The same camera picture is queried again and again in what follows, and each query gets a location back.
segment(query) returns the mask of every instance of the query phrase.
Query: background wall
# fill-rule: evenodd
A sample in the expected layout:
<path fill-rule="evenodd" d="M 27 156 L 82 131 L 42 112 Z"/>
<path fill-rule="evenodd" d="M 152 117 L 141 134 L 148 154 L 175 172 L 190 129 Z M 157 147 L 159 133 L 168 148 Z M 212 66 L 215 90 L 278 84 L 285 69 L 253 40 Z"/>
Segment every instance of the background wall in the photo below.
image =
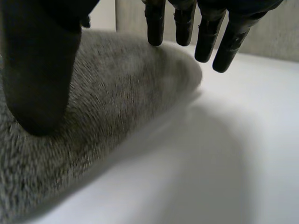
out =
<path fill-rule="evenodd" d="M 116 0 L 116 28 L 146 38 L 145 6 L 141 0 Z M 164 39 L 175 41 L 174 8 L 167 3 Z M 196 44 L 200 13 L 197 8 L 192 35 Z M 216 47 L 219 45 L 228 19 L 226 17 Z M 284 0 L 268 12 L 245 39 L 240 52 L 299 62 L 299 0 Z"/>
<path fill-rule="evenodd" d="M 115 30 L 115 0 L 101 0 L 90 18 L 93 29 Z"/>

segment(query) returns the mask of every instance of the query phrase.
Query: white surface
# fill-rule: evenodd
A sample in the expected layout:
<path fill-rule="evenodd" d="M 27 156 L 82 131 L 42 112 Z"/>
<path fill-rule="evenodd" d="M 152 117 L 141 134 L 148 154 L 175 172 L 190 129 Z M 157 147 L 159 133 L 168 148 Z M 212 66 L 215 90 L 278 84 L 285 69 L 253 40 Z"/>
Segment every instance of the white surface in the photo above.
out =
<path fill-rule="evenodd" d="M 211 64 L 197 94 L 23 223 L 298 223 L 299 64 Z"/>
<path fill-rule="evenodd" d="M 100 0 L 90 14 L 91 28 L 116 30 L 115 0 Z"/>

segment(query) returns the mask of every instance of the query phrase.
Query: fuzzy fabric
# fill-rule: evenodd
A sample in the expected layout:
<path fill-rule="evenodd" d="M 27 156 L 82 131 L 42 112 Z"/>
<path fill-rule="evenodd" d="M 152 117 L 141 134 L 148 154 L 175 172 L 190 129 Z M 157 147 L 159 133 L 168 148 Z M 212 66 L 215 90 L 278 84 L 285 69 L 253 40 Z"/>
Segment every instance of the fuzzy fabric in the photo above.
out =
<path fill-rule="evenodd" d="M 19 126 L 0 81 L 0 224 L 74 184 L 130 133 L 195 90 L 201 78 L 194 59 L 177 49 L 84 31 L 64 120 L 47 137 Z"/>

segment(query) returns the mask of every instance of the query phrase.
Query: robotic hand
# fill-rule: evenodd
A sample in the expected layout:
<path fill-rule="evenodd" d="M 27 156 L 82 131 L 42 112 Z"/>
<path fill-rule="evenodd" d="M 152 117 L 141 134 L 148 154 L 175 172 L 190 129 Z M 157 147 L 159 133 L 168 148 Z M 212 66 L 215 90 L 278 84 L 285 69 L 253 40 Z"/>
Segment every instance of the robotic hand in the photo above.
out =
<path fill-rule="evenodd" d="M 163 40 L 166 0 L 142 0 L 148 41 Z M 64 115 L 81 26 L 99 0 L 0 0 L 2 74 L 6 104 L 30 134 L 52 132 Z M 196 0 L 169 0 L 175 7 L 178 44 L 190 43 Z M 226 9 L 229 24 L 213 68 L 225 72 L 250 30 L 282 0 L 197 0 L 202 14 L 195 58 L 211 56 Z"/>
<path fill-rule="evenodd" d="M 148 24 L 148 41 L 158 46 L 163 40 L 164 9 L 166 0 L 142 0 Z M 229 23 L 221 41 L 213 69 L 225 72 L 238 49 L 254 26 L 268 11 L 275 9 L 283 0 L 169 0 L 175 8 L 176 40 L 187 46 L 192 36 L 196 2 L 201 12 L 201 23 L 195 50 L 195 59 L 207 62 L 214 48 L 226 10 Z"/>

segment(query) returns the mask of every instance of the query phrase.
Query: gray wall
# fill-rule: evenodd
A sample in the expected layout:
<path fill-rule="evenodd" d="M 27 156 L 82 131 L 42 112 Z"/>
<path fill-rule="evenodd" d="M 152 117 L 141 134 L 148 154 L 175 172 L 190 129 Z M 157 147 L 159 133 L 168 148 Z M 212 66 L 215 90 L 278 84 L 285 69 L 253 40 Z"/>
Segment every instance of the gray wall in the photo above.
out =
<path fill-rule="evenodd" d="M 167 4 L 164 39 L 175 41 L 174 8 Z M 192 35 L 196 44 L 200 13 L 197 9 Z M 228 20 L 223 22 L 216 46 L 219 45 Z M 144 5 L 141 0 L 116 0 L 116 27 L 146 38 Z M 284 0 L 268 12 L 245 39 L 240 52 L 299 62 L 299 0 Z"/>

